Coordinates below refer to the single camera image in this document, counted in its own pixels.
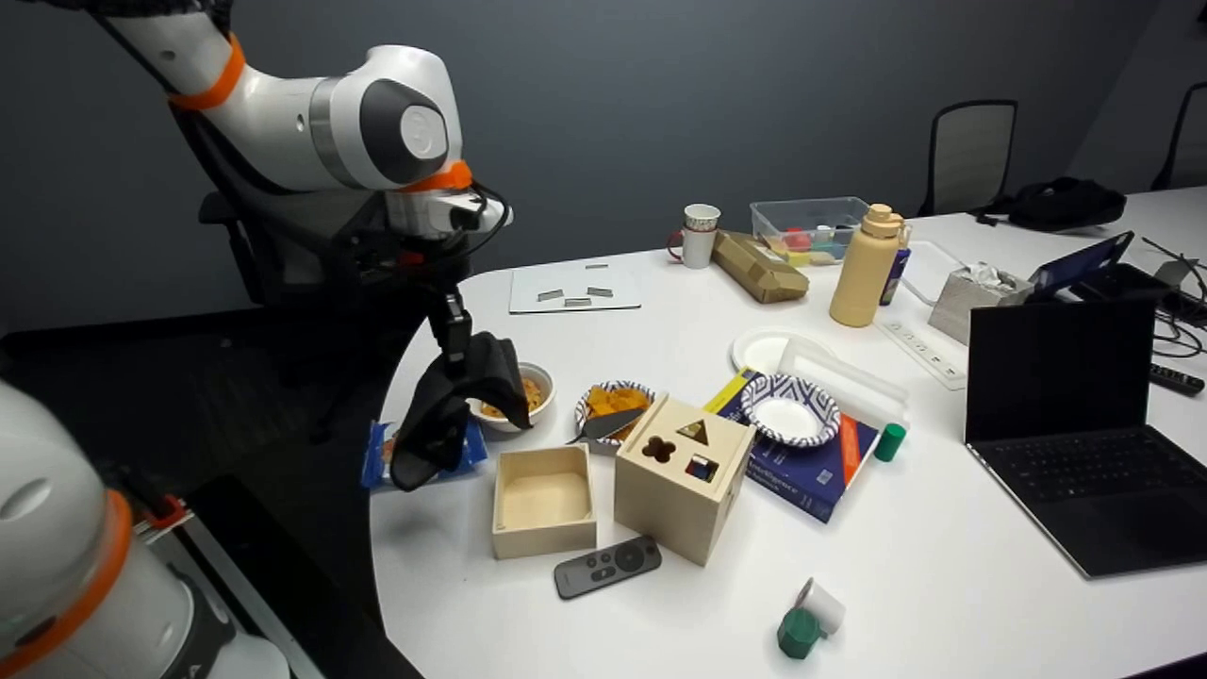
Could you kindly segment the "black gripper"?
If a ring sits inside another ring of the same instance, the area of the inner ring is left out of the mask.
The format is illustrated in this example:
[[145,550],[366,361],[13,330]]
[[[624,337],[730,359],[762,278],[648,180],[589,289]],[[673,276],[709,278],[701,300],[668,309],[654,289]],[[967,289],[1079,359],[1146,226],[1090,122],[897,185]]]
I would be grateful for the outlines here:
[[468,240],[406,240],[400,251],[406,285],[418,295],[433,340],[444,359],[463,359],[472,340],[472,314],[459,296],[459,278],[468,276]]

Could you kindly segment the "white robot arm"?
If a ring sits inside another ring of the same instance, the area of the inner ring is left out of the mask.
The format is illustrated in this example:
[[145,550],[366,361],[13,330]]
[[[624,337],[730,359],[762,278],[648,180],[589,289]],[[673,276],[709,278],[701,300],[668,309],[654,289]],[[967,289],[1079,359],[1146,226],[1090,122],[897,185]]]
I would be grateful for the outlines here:
[[463,159],[450,69],[374,45],[345,75],[271,75],[232,25],[234,0],[49,0],[92,14],[166,90],[214,180],[256,300],[369,315],[416,296],[459,359],[468,239],[512,219]]

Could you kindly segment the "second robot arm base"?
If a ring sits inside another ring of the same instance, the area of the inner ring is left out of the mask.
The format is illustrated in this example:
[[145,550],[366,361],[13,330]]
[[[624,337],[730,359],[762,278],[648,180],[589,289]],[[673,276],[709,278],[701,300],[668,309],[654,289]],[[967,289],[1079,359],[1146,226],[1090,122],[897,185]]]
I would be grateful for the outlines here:
[[59,417],[0,383],[0,679],[291,679],[135,539]]

